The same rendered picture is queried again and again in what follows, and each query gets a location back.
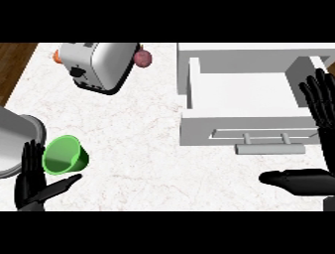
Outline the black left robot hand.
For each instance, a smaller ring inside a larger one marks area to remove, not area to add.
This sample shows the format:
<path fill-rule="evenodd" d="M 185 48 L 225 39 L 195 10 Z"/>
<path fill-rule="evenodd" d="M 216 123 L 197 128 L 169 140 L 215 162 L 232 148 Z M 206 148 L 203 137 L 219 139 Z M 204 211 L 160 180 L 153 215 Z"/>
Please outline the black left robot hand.
<path fill-rule="evenodd" d="M 43 146 L 34 141 L 26 142 L 21 153 L 21 171 L 14 184 L 14 204 L 20 208 L 31 202 L 40 204 L 65 192 L 73 183 L 82 178 L 80 174 L 46 184 L 45 173 L 42 169 Z"/>

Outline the green cup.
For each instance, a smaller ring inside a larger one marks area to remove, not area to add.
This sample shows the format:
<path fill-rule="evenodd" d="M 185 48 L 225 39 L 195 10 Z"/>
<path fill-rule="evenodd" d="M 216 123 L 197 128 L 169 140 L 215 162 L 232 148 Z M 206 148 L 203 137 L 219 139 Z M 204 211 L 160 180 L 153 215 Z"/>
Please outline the green cup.
<path fill-rule="evenodd" d="M 43 171 L 49 175 L 79 172 L 88 164 L 88 154 L 79 139 L 71 135 L 52 140 L 42 155 Z"/>

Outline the white drawer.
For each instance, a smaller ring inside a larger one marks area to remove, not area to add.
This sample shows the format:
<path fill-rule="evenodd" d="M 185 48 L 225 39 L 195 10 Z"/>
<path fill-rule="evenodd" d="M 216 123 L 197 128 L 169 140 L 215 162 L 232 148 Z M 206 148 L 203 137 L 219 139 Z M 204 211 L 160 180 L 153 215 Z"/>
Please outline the white drawer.
<path fill-rule="evenodd" d="M 284 72 L 203 73 L 188 60 L 186 108 L 179 144 L 223 146 L 318 142 L 316 127 L 297 83 L 324 68 L 318 57 L 299 57 Z"/>

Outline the grey pot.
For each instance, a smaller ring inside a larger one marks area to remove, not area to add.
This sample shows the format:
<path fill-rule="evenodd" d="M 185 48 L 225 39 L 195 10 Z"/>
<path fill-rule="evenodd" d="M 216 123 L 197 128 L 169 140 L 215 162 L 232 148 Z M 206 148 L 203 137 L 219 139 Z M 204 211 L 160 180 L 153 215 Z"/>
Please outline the grey pot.
<path fill-rule="evenodd" d="M 42 121 L 30 115 L 17 115 L 0 106 L 0 179 L 20 173 L 26 142 L 45 144 L 46 130 Z"/>

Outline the silver toaster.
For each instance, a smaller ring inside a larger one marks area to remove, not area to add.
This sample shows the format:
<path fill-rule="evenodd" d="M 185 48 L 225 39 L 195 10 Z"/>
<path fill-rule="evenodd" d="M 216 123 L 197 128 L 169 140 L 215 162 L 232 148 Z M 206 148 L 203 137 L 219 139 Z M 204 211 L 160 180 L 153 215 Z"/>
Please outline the silver toaster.
<path fill-rule="evenodd" d="M 62 43 L 60 58 L 74 85 L 113 95 L 133 65 L 138 43 Z"/>

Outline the reddish purple vegetable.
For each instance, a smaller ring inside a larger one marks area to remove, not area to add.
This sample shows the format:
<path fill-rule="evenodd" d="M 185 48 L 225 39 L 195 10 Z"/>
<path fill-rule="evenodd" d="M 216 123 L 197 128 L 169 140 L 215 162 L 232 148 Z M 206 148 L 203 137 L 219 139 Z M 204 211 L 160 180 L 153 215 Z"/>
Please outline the reddish purple vegetable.
<path fill-rule="evenodd" d="M 148 67 L 150 66 L 151 55 L 144 49 L 139 49 L 138 52 L 133 54 L 133 63 L 138 67 Z"/>

